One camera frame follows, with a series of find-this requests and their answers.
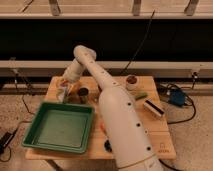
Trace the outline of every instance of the green tray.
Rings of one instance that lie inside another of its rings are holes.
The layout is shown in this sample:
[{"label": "green tray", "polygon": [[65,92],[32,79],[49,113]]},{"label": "green tray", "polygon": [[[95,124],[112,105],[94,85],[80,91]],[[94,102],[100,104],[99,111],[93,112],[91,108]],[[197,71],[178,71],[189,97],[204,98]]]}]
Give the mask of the green tray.
[{"label": "green tray", "polygon": [[24,147],[84,153],[94,110],[77,104],[41,104],[23,139]]}]

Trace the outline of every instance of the wire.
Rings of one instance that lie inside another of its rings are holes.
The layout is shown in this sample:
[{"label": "wire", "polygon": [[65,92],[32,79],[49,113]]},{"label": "wire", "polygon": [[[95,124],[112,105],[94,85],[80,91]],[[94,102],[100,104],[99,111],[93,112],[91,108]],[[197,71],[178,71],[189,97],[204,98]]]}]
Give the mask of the wire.
[{"label": "wire", "polygon": [[[17,77],[18,77],[18,75],[15,75],[14,84],[15,84],[15,87],[16,87],[16,91],[19,92]],[[24,103],[25,108],[27,109],[27,112],[28,112],[30,115],[35,115],[35,113],[33,113],[33,112],[31,112],[31,111],[29,110],[29,107],[28,107],[26,101],[24,100],[24,96],[25,96],[25,94],[22,95],[22,98],[21,98],[21,99],[22,99],[22,102]]]},{"label": "wire", "polygon": [[162,160],[159,160],[161,162],[162,165],[164,165],[165,167],[169,168],[170,170],[174,170],[174,171],[183,171],[180,169],[176,169],[174,167],[169,166],[168,164],[164,163]]},{"label": "wire", "polygon": [[31,112],[30,110],[29,110],[29,107],[27,106],[27,103],[25,102],[25,100],[24,100],[24,94],[22,95],[22,102],[24,103],[24,106],[25,106],[25,108],[27,109],[27,112],[30,114],[30,115],[35,115],[35,113],[33,113],[33,112]]},{"label": "wire", "polygon": [[129,60],[128,64],[124,67],[124,69],[119,73],[119,75],[122,75],[126,72],[126,70],[128,69],[129,65],[132,63],[132,61],[135,60],[135,58],[137,57],[138,53],[143,50],[143,46],[144,46],[144,43],[149,35],[149,32],[150,32],[150,28],[151,28],[151,24],[152,24],[152,20],[153,20],[153,17],[154,17],[154,14],[155,14],[155,10],[152,12],[152,15],[150,17],[150,20],[149,20],[149,23],[147,25],[147,29],[146,29],[146,34],[144,35],[144,38],[143,40],[140,42],[137,50],[135,51],[133,57]]},{"label": "wire", "polygon": [[12,150],[11,150],[10,146],[8,146],[7,148],[9,149],[9,157],[8,157],[8,159],[3,160],[3,159],[0,158],[0,162],[9,162],[10,161],[11,156],[12,156]]},{"label": "wire", "polygon": [[[167,88],[167,90],[172,90],[172,89],[180,89],[180,90],[182,90],[182,88],[179,87],[179,86],[177,86],[176,84],[168,84],[166,88]],[[195,104],[194,104],[194,101],[193,101],[193,100],[189,97],[189,95],[187,95],[186,93],[185,93],[185,96],[186,96],[186,100],[187,100],[190,104],[185,103],[184,105],[185,105],[185,106],[192,106],[192,108],[193,108],[193,114],[192,114],[192,116],[189,117],[189,118],[187,118],[187,119],[184,119],[184,120],[171,121],[171,122],[168,122],[168,124],[171,125],[171,124],[178,124],[178,123],[188,122],[188,121],[194,119],[194,117],[196,116],[196,114],[197,114],[197,109],[196,109],[196,106],[195,106]]]}]

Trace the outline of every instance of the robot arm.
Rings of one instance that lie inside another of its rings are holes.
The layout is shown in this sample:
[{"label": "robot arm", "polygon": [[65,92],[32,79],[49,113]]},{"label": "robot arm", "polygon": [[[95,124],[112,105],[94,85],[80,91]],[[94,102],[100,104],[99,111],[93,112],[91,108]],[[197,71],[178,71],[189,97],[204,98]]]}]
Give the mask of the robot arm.
[{"label": "robot arm", "polygon": [[118,169],[163,171],[135,111],[132,96],[95,62],[93,50],[80,45],[75,47],[74,56],[63,78],[73,83],[87,68],[101,87],[99,108]]}]

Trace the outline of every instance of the wooden table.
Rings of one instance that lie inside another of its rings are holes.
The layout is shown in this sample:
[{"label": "wooden table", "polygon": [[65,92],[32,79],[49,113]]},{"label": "wooden table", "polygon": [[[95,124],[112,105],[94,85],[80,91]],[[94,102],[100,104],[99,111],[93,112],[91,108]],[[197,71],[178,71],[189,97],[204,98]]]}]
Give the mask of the wooden table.
[{"label": "wooden table", "polygon": [[[60,77],[52,78],[44,99],[45,101],[57,102],[56,84],[59,79]],[[125,86],[126,77],[115,77],[115,79]],[[137,84],[137,88],[130,93],[134,95],[140,90],[146,91],[148,93],[148,97],[145,99],[152,100],[155,104],[162,108],[153,78],[151,76],[138,76],[138,79],[139,82]],[[113,159],[113,154],[104,149],[104,142],[107,140],[107,137],[100,129],[102,118],[97,106],[97,99],[99,96],[97,83],[92,77],[82,77],[73,87],[72,93],[75,94],[76,90],[80,86],[84,86],[89,89],[89,104],[95,108],[95,117],[87,151],[84,154],[77,155],[72,153],[28,148],[26,152],[26,159],[42,159],[46,160],[51,165],[54,165],[52,160],[55,159]],[[166,118],[157,119],[150,111],[145,109],[143,107],[145,99],[136,101],[136,111],[138,112],[145,129],[148,131],[148,136],[154,151],[160,159],[174,159],[176,157],[176,153],[168,130]],[[71,101],[74,103],[74,101],[77,102],[78,99],[73,96]]]}]

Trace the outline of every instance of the table leg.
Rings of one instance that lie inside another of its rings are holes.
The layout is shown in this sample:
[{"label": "table leg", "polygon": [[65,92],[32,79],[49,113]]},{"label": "table leg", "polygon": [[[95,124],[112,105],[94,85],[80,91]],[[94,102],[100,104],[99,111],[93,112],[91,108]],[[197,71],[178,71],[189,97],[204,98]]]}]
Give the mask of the table leg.
[{"label": "table leg", "polygon": [[54,160],[45,160],[55,171],[62,171],[59,165]]}]

